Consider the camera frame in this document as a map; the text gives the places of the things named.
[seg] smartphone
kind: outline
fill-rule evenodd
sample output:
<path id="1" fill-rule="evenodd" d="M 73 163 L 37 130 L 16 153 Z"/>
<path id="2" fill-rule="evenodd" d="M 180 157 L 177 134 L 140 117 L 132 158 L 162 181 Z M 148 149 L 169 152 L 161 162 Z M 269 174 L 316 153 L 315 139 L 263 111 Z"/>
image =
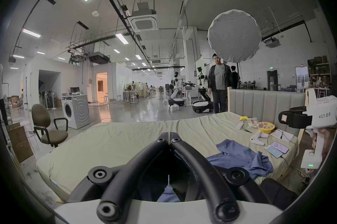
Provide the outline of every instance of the smartphone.
<path id="1" fill-rule="evenodd" d="M 268 151 L 270 154 L 272 154 L 277 159 L 283 154 L 281 151 L 277 150 L 276 148 L 270 145 L 265 147 L 265 150 Z"/>

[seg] doorway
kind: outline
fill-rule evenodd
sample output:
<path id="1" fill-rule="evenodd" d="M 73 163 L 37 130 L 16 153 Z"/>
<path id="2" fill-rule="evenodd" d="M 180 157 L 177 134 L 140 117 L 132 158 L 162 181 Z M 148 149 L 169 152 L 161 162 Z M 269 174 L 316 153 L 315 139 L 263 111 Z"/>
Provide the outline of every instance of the doorway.
<path id="1" fill-rule="evenodd" d="M 96 74 L 97 102 L 104 102 L 104 96 L 107 95 L 107 72 Z"/>
<path id="2" fill-rule="evenodd" d="M 276 85 L 274 88 L 275 91 L 278 91 L 278 75 L 277 70 L 267 71 L 267 81 L 268 81 L 268 90 L 270 91 L 270 82 L 274 82 Z"/>

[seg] armrest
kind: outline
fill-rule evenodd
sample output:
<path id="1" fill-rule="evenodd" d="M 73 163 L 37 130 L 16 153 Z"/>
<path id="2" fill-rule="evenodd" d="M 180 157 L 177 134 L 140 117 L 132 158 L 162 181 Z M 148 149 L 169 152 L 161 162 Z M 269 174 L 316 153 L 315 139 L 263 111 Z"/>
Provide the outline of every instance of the armrest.
<path id="1" fill-rule="evenodd" d="M 37 137 L 39 138 L 39 140 L 41 141 L 41 138 L 40 138 L 39 134 L 37 133 L 37 130 L 41 131 L 41 135 L 43 135 L 43 131 L 45 131 L 45 134 L 47 135 L 48 142 L 49 142 L 49 144 L 51 144 L 50 139 L 49 139 L 48 129 L 45 128 L 44 126 L 34 126 L 34 131 L 35 131 Z"/>
<path id="2" fill-rule="evenodd" d="M 66 129 L 65 129 L 65 131 L 68 131 L 68 119 L 67 118 L 60 117 L 60 118 L 55 118 L 54 119 L 54 125 L 55 125 L 56 129 L 58 130 L 57 125 L 56 125 L 56 120 L 65 120 L 65 122 L 66 122 Z"/>

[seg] white stool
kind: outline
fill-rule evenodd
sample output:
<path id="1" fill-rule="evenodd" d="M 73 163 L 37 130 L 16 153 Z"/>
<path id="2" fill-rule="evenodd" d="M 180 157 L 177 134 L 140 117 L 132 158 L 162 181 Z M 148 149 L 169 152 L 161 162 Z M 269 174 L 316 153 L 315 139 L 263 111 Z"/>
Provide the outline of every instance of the white stool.
<path id="1" fill-rule="evenodd" d="M 138 99 L 136 96 L 132 96 L 130 97 L 130 103 L 131 104 L 138 104 Z"/>
<path id="2" fill-rule="evenodd" d="M 104 96 L 104 104 L 109 104 L 109 96 L 108 95 Z"/>

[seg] stool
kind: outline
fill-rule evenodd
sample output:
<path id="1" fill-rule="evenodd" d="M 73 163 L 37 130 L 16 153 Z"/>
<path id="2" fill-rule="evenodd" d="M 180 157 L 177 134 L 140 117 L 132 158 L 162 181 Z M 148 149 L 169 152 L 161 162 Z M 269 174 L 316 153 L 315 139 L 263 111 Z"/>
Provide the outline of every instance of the stool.
<path id="1" fill-rule="evenodd" d="M 132 96 L 130 97 L 130 103 L 131 104 L 138 104 L 138 99 L 136 96 Z"/>
<path id="2" fill-rule="evenodd" d="M 104 96 L 104 104 L 109 104 L 109 96 L 108 95 Z"/>
<path id="3" fill-rule="evenodd" d="M 318 97 L 319 97 L 319 98 L 325 97 L 325 90 L 319 90 L 319 89 L 318 89 Z"/>

